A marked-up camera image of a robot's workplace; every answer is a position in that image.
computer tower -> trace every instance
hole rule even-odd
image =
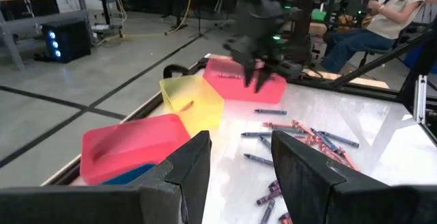
[[[91,42],[84,20],[68,19],[42,25],[47,57],[59,63],[68,63],[91,54]]]

blue led light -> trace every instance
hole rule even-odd
[[[55,33],[53,33],[53,31],[49,31],[49,32],[48,32],[48,36],[49,36],[50,38],[52,38],[52,39],[55,39],[55,38],[56,38],[56,35],[55,35]]]

blue container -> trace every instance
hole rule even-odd
[[[412,49],[407,55],[405,56],[404,64],[405,66],[412,68],[416,65],[417,59],[419,58],[419,55],[421,54],[422,46],[418,46],[415,49]],[[431,69],[432,74],[437,74],[437,66],[434,65]]]
[[[124,184],[127,184],[127,183],[137,179],[138,177],[143,175],[147,170],[151,169],[154,166],[155,166],[155,164],[147,164],[147,165],[137,167],[136,169],[133,169],[129,172],[123,173],[120,176],[117,176],[117,177],[112,178],[106,182],[103,182],[102,184],[103,185],[124,185]]]

jeans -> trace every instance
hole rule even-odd
[[[356,52],[389,50],[395,40],[379,36],[366,29],[354,29],[345,33],[328,33],[324,37],[328,44],[325,58],[320,65],[329,72],[338,73]]]

white shirt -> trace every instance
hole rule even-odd
[[[390,0],[387,1],[385,6],[397,12],[402,12],[406,5],[417,1],[424,0]],[[397,39],[399,37],[399,32],[412,22],[420,8],[421,7],[419,6],[417,9],[415,9],[408,20],[404,23],[396,23],[395,21],[388,19],[386,16],[378,14],[372,18],[372,21],[367,26],[367,30],[387,39]]]

